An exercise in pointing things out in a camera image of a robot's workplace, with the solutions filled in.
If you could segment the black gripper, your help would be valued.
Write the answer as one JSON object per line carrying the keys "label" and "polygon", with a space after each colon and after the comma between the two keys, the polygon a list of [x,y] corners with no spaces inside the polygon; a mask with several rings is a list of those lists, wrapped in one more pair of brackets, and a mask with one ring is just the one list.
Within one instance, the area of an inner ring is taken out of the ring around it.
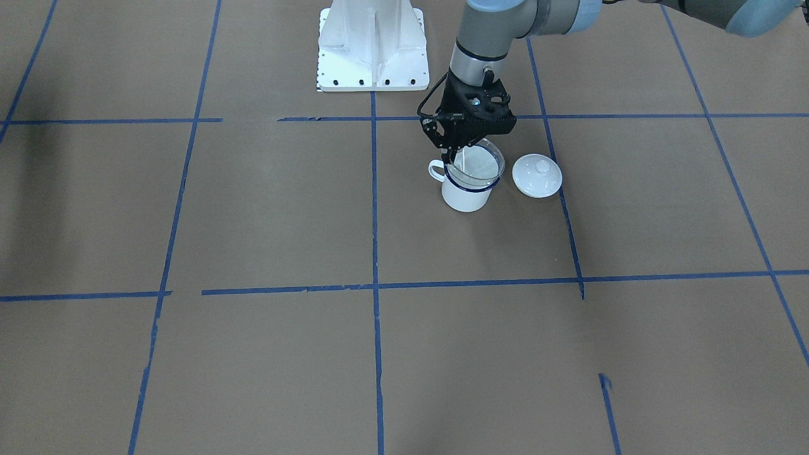
{"label": "black gripper", "polygon": [[[436,112],[423,112],[441,86],[443,92]],[[509,108],[509,101],[508,92],[493,70],[483,72],[480,85],[467,84],[448,70],[421,101],[422,131],[436,148],[443,150],[443,164],[454,164],[463,147],[476,145],[489,135],[511,133],[517,117]]]}

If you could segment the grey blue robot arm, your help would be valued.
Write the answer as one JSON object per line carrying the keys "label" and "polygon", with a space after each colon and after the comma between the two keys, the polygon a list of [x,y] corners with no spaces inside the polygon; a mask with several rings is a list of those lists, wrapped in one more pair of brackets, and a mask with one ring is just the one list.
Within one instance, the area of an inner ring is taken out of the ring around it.
{"label": "grey blue robot arm", "polygon": [[[468,1],[447,72],[436,83],[442,96],[433,113],[417,109],[423,133],[440,150],[443,164],[491,135],[506,135],[517,118],[502,82],[513,41],[534,35],[569,35],[589,29],[601,1]],[[806,1],[662,1],[725,33],[754,38],[771,31]]]}

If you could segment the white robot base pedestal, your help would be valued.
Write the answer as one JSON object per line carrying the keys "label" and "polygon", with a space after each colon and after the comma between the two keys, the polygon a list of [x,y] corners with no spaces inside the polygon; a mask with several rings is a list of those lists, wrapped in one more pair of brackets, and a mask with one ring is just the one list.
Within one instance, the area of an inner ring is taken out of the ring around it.
{"label": "white robot base pedestal", "polygon": [[410,1],[333,1],[321,9],[316,88],[321,92],[425,90],[423,11]]}

